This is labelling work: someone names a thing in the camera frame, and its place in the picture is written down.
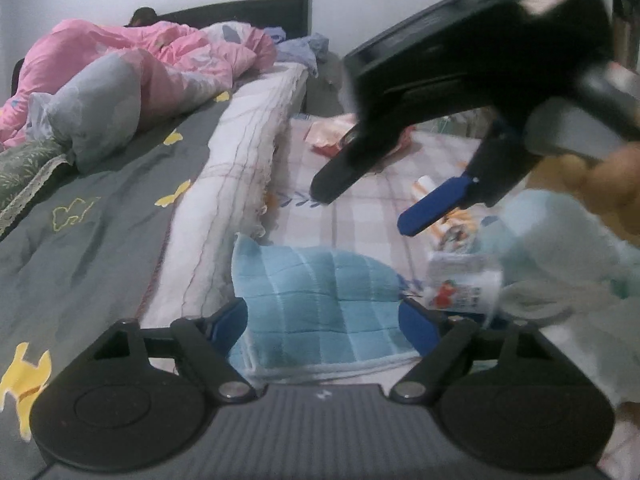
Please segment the person's right hand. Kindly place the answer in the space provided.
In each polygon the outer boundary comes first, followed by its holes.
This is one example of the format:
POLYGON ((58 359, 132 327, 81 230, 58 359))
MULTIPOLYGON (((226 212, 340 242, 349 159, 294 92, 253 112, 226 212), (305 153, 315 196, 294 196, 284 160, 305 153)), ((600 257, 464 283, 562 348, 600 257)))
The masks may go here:
POLYGON ((576 155, 543 159, 526 186, 567 193, 598 216, 619 238, 639 246, 640 148, 628 143, 603 162, 576 155))

